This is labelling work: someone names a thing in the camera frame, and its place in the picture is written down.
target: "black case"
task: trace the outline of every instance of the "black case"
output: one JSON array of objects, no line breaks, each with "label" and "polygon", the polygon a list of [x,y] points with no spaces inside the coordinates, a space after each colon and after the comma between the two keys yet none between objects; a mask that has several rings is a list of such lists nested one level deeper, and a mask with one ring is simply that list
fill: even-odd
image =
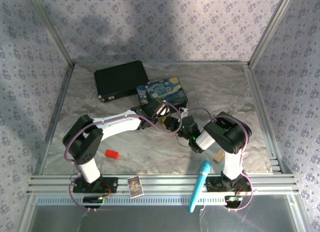
[{"label": "black case", "polygon": [[94,79],[102,102],[137,94],[136,88],[149,81],[141,61],[97,70]]}]

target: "microphone head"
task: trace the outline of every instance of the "microphone head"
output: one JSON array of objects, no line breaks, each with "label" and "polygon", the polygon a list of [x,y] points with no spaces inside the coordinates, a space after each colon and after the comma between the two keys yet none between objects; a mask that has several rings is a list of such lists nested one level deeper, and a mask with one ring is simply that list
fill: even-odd
[{"label": "microphone head", "polygon": [[210,173],[210,170],[211,170],[211,162],[208,160],[203,161],[200,167],[200,172]]}]

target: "marble surface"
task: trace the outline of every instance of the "marble surface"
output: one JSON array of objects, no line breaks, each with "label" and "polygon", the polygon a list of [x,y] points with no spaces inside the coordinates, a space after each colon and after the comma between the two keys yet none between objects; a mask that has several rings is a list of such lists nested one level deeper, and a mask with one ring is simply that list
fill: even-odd
[{"label": "marble surface", "polygon": [[[138,96],[102,103],[98,99],[93,72],[104,65],[74,68],[59,115],[58,124],[46,159],[44,174],[71,174],[73,165],[64,159],[62,139],[76,120],[84,114],[91,118],[122,113],[139,105]],[[150,81],[178,77],[188,97],[188,108],[206,107],[211,115],[221,111],[244,121],[252,129],[244,155],[243,167],[248,173],[270,173],[271,165],[259,121],[241,65],[221,64],[144,64]],[[209,121],[205,111],[192,112],[200,129]],[[183,145],[188,143],[179,138]],[[118,151],[119,159],[105,157],[106,149]],[[220,150],[213,144],[202,154],[177,143],[174,135],[163,134],[150,127],[128,131],[104,140],[95,156],[103,174],[197,174],[204,159],[213,160]],[[224,161],[212,163],[212,173],[220,173]]]}]

